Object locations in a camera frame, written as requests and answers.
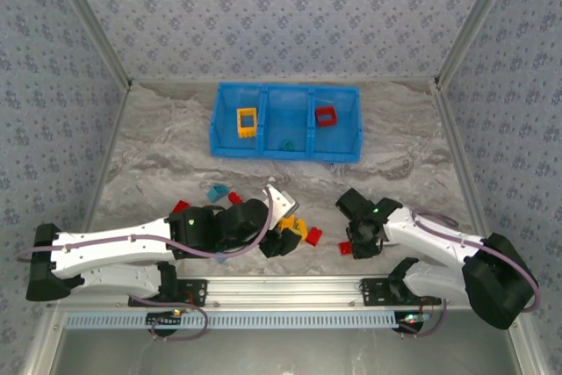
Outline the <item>yellow lego window frame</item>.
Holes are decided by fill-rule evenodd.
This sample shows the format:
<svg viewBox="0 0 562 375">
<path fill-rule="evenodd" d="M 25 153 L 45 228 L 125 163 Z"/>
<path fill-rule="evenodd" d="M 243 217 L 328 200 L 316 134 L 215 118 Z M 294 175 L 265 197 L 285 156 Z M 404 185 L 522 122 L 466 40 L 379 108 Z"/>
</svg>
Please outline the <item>yellow lego window frame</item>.
<svg viewBox="0 0 562 375">
<path fill-rule="evenodd" d="M 257 132 L 257 109 L 239 108 L 236 110 L 237 133 L 240 138 L 253 138 Z"/>
</svg>

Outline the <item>red lego window frame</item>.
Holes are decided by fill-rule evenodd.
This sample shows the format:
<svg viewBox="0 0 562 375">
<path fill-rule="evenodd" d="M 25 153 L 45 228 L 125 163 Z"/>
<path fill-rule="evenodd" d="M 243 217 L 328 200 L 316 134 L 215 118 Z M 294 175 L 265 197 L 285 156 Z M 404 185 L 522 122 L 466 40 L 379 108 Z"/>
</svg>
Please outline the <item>red lego window frame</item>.
<svg viewBox="0 0 562 375">
<path fill-rule="evenodd" d="M 337 114 L 332 105 L 316 107 L 314 115 L 317 127 L 329 127 L 337 124 Z"/>
</svg>

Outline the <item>blue three-compartment plastic bin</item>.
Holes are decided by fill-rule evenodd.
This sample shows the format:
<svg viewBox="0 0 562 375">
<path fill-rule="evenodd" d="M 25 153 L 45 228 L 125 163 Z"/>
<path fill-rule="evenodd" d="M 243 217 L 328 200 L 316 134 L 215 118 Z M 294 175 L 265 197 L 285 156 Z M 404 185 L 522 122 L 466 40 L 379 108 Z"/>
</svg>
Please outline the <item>blue three-compartment plastic bin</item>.
<svg viewBox="0 0 562 375">
<path fill-rule="evenodd" d="M 316 107 L 332 105 L 337 124 L 317 127 Z M 236 110 L 257 109 L 257 132 L 240 138 Z M 292 140 L 295 149 L 280 148 Z M 215 157 L 357 163 L 363 146 L 360 91 L 353 86 L 220 83 L 209 125 Z"/>
</svg>

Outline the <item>small circuit board with LED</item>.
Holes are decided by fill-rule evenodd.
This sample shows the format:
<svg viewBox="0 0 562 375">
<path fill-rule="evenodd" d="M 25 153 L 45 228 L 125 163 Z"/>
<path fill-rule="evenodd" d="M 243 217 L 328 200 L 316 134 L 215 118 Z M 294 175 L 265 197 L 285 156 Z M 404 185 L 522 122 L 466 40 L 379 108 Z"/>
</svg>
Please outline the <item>small circuit board with LED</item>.
<svg viewBox="0 0 562 375">
<path fill-rule="evenodd" d="M 402 333 L 417 335 L 429 316 L 424 313 L 397 312 L 395 318 L 398 324 L 397 330 Z"/>
<path fill-rule="evenodd" d="M 155 329 L 173 329 L 182 323 L 182 316 L 175 315 L 172 311 L 151 312 L 145 317 L 145 325 Z"/>
</svg>

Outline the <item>grey metal lower panel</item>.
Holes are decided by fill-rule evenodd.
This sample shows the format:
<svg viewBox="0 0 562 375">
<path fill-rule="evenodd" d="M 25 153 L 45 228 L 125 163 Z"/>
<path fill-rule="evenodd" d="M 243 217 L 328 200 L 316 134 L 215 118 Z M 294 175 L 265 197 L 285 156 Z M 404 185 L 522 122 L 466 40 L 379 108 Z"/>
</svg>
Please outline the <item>grey metal lower panel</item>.
<svg viewBox="0 0 562 375">
<path fill-rule="evenodd" d="M 522 375 L 506 335 L 448 323 L 422 339 L 391 330 L 216 330 L 180 343 L 144 330 L 70 330 L 52 375 Z"/>
</svg>

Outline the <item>aluminium mounting rail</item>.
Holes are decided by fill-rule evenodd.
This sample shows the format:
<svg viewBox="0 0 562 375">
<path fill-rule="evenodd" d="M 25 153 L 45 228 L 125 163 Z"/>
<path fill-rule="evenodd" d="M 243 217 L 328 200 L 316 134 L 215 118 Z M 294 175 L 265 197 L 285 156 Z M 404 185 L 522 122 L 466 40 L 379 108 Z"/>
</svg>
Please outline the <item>aluminium mounting rail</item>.
<svg viewBox="0 0 562 375">
<path fill-rule="evenodd" d="M 361 279 L 369 276 L 203 276 L 205 310 L 324 311 L 365 308 Z M 124 293 L 73 292 L 53 302 L 61 310 L 125 310 Z"/>
</svg>

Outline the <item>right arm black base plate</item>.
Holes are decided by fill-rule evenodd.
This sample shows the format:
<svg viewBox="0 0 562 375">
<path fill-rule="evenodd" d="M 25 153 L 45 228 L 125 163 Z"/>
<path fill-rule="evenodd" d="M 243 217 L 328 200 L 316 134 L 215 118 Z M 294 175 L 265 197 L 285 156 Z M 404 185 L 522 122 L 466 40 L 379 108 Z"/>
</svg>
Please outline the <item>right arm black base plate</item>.
<svg viewBox="0 0 562 375">
<path fill-rule="evenodd" d="M 439 306 L 442 300 L 413 294 L 402 281 L 363 278 L 359 284 L 365 306 Z"/>
</svg>

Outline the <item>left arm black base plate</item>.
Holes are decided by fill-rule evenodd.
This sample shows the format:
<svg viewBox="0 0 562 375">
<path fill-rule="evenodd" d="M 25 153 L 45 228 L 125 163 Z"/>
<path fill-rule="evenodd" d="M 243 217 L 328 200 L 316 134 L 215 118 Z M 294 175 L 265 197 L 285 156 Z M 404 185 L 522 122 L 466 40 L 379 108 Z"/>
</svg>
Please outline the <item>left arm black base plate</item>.
<svg viewBox="0 0 562 375">
<path fill-rule="evenodd" d="M 178 279 L 163 283 L 156 295 L 146 300 L 156 303 L 182 302 L 203 307 L 207 296 L 208 282 L 205 279 Z"/>
</svg>

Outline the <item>aluminium table side rail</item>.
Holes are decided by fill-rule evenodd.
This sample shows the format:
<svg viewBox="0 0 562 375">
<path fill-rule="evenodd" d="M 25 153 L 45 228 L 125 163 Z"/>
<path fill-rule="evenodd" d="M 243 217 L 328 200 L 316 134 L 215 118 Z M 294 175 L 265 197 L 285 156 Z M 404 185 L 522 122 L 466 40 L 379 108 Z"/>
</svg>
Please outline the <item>aluminium table side rail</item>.
<svg viewBox="0 0 562 375">
<path fill-rule="evenodd" d="M 87 191 L 87 195 L 76 203 L 79 221 L 71 225 L 71 232 L 82 235 L 88 232 L 92 227 L 109 174 L 118 131 L 123 119 L 126 102 L 130 92 L 131 87 L 125 88 L 119 106 L 116 109 L 110 132 L 103 144 L 104 154 L 99 162 L 99 166 L 95 168 L 96 172 L 94 174 L 93 184 Z"/>
<path fill-rule="evenodd" d="M 465 153 L 464 145 L 456 126 L 448 98 L 443 90 L 436 85 L 434 97 L 436 109 L 442 121 L 444 135 L 451 152 L 452 161 L 458 177 L 460 190 L 465 201 L 466 209 L 470 217 L 475 234 L 480 237 L 488 237 L 493 231 L 486 220 L 484 207 L 479 198 L 477 186 L 473 179 L 470 163 Z"/>
</svg>

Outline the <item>aluminium frame leg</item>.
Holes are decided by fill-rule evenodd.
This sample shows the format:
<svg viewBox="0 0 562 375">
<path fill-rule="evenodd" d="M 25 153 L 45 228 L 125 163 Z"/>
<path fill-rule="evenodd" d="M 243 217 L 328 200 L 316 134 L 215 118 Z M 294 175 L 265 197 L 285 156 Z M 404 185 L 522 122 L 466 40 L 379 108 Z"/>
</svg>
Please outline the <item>aluminium frame leg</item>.
<svg viewBox="0 0 562 375">
<path fill-rule="evenodd" d="M 551 375 L 532 314 L 520 314 L 508 329 L 522 375 Z"/>
<path fill-rule="evenodd" d="M 64 331 L 66 312 L 48 308 L 40 319 L 21 375 L 50 375 Z"/>
</svg>

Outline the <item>aluminium corner post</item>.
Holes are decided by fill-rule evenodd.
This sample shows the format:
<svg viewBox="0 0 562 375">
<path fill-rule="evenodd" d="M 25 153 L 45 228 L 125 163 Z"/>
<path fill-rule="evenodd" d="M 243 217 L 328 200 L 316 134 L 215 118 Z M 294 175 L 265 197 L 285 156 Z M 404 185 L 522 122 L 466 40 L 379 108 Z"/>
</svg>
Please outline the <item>aluminium corner post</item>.
<svg viewBox="0 0 562 375">
<path fill-rule="evenodd" d="M 475 0 L 436 75 L 436 87 L 439 90 L 444 90 L 449 85 L 496 1 Z"/>
<path fill-rule="evenodd" d="M 125 68 L 106 36 L 104 29 L 97 19 L 95 12 L 91 8 L 88 0 L 69 0 L 76 15 L 79 17 L 83 28 L 88 33 L 92 43 L 97 48 L 109 72 L 117 81 L 118 85 L 127 90 L 131 81 L 126 74 Z"/>
</svg>

